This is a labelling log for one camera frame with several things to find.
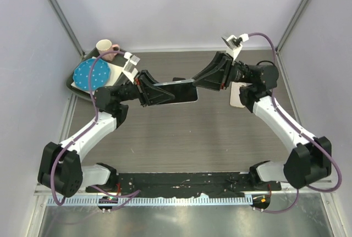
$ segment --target blue plate with white dots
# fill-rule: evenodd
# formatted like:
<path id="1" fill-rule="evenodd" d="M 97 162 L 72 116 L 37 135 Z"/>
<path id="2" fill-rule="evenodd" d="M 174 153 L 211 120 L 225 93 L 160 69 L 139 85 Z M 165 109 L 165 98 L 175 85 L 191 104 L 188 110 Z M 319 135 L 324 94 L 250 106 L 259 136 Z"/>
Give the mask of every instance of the blue plate with white dots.
<path id="1" fill-rule="evenodd" d="M 76 86 L 81 90 L 88 91 L 88 77 L 89 71 L 93 65 L 95 58 L 90 58 L 82 63 L 75 69 L 73 74 L 73 81 Z M 108 63 L 104 60 L 99 59 L 94 66 L 91 78 L 91 87 L 92 90 L 96 90 L 99 87 L 102 87 L 110 78 L 111 70 L 108 66 Z"/>

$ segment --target metal floor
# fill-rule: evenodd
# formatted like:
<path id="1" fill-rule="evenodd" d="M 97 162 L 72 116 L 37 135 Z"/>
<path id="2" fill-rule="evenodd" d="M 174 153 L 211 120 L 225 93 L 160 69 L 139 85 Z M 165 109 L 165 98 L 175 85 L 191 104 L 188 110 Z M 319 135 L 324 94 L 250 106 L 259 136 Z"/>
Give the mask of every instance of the metal floor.
<path id="1" fill-rule="evenodd" d="M 191 78 L 215 52 L 138 53 L 139 69 L 159 82 Z M 238 60 L 271 60 L 270 51 L 242 51 Z M 279 103 L 293 114 L 283 79 L 275 89 Z M 195 103 L 142 108 L 130 101 L 125 123 L 106 136 L 83 164 L 102 162 L 119 172 L 246 171 L 264 160 L 285 161 L 288 153 L 273 131 L 247 109 L 229 105 L 230 89 L 199 89 Z M 79 99 L 70 134 L 93 116 L 92 104 Z"/>
<path id="2" fill-rule="evenodd" d="M 282 210 L 294 198 L 275 194 L 270 209 Z M 282 214 L 249 206 L 125 207 L 104 214 L 97 210 L 47 207 L 39 237 L 333 236 L 320 194 L 301 194 L 298 204 Z"/>

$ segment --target dark tray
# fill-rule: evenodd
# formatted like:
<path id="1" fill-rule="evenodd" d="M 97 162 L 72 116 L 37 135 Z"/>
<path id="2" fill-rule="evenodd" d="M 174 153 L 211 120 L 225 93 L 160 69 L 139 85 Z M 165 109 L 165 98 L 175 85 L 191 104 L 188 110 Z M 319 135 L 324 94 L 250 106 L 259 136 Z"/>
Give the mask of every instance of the dark tray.
<path id="1" fill-rule="evenodd" d="M 87 54 L 87 56 L 82 60 L 82 62 L 84 62 L 84 61 L 86 61 L 86 60 L 88 60 L 88 59 L 90 59 L 92 57 L 98 57 L 98 56 L 99 56 L 99 52 L 98 52 L 98 50 L 96 48 L 94 48 L 89 54 Z M 110 63 L 114 64 L 114 65 L 118 65 L 120 67 L 123 67 L 125 62 L 126 62 L 126 59 L 123 57 L 123 55 L 122 54 L 117 54 L 115 56 L 114 60 L 112 60 Z M 83 98 L 83 99 L 85 99 L 87 101 L 90 101 L 90 96 L 89 96 L 88 93 L 86 93 L 86 92 L 84 92 L 82 90 L 76 89 L 76 88 L 71 86 L 71 84 L 73 83 L 73 73 L 74 73 L 74 70 L 72 71 L 72 73 L 69 75 L 69 77 L 66 80 L 66 87 L 73 94 L 77 95 L 78 97 Z"/>

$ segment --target mug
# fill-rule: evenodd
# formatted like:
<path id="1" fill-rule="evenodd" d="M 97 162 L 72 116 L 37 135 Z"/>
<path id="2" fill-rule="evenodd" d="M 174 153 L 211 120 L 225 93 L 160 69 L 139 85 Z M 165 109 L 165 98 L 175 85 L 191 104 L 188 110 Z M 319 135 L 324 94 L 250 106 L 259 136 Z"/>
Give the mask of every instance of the mug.
<path id="1" fill-rule="evenodd" d="M 112 42 L 109 39 L 103 39 L 97 42 L 96 46 L 97 50 L 99 51 L 99 54 L 112 51 L 112 50 L 117 50 L 120 51 L 120 46 L 119 45 L 113 45 Z M 102 57 L 105 61 L 112 61 L 117 54 L 111 53 L 111 54 L 106 54 L 105 56 Z"/>

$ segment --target black cable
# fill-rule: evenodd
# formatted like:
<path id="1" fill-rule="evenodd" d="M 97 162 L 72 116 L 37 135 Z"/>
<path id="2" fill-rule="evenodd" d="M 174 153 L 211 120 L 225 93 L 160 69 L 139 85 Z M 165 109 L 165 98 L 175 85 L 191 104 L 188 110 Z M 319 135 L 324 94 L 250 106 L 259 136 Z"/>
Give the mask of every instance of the black cable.
<path id="1" fill-rule="evenodd" d="M 271 61 L 268 61 L 268 60 L 259 61 L 259 62 L 257 63 L 257 65 L 260 65 L 261 63 L 270 63 L 270 64 L 272 64 L 274 67 L 276 67 L 276 65 L 274 64 L 274 62 L 271 62 Z"/>

